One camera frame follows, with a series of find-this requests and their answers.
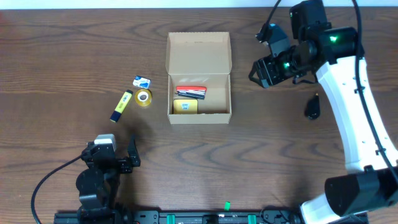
box lid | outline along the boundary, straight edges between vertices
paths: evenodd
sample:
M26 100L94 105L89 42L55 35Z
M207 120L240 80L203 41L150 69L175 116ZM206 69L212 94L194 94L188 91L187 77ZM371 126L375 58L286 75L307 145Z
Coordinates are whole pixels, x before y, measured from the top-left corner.
M167 37L169 75L229 74L229 32L171 32Z

tape roll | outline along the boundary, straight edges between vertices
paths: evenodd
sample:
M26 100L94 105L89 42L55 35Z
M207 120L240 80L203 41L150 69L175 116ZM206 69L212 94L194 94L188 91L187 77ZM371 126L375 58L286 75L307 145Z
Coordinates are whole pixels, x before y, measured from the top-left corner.
M148 106L152 102L152 95L149 90L141 89L136 91L135 99L138 105Z

open box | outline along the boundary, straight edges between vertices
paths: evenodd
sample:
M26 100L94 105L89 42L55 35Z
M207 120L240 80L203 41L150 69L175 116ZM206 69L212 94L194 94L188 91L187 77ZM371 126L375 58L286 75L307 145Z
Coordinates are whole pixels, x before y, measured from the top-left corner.
M167 116L171 124L228 124L231 118L231 43L229 32L179 32L167 38L169 74ZM204 86L198 114L173 114L176 86Z

wooden tabletop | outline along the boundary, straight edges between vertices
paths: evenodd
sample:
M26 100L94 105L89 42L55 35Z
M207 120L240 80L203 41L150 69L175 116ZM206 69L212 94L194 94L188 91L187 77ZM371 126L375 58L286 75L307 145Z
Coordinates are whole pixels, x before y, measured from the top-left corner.
M346 174L343 146L320 85L286 81L262 89L248 80L253 61L269 54L254 35L271 9L90 9L1 11L0 220L33 223L30 198L51 170L86 142L113 133L123 153L137 135L140 168L123 175L118 200L162 210L260 210L297 207ZM352 8L326 10L334 27L354 26ZM368 75L384 125L398 143L398 8L362 8ZM288 9L272 20L291 36ZM229 31L233 68L229 124L170 125L165 52L168 32ZM136 75L150 78L152 104L131 101L109 120ZM319 92L321 116L306 102ZM49 178L36 208L44 223L80 206L78 161ZM397 222L397 207L370 213Z

green led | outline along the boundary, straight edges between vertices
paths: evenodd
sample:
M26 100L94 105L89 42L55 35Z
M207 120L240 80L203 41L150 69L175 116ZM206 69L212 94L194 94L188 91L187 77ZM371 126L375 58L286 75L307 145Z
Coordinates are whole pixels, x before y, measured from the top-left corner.
M337 36L330 36L330 41L335 43L337 41L338 37Z

